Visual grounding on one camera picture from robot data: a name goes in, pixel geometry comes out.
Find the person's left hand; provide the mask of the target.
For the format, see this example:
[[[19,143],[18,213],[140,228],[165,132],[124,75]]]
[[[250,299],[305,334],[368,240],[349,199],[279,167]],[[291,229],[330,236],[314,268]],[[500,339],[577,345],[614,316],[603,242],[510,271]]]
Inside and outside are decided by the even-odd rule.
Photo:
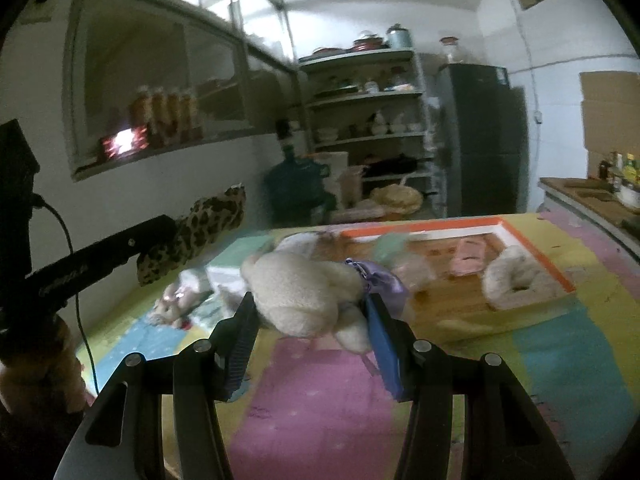
[[[59,315],[1,334],[1,404],[11,415],[81,412],[86,384],[70,328]]]

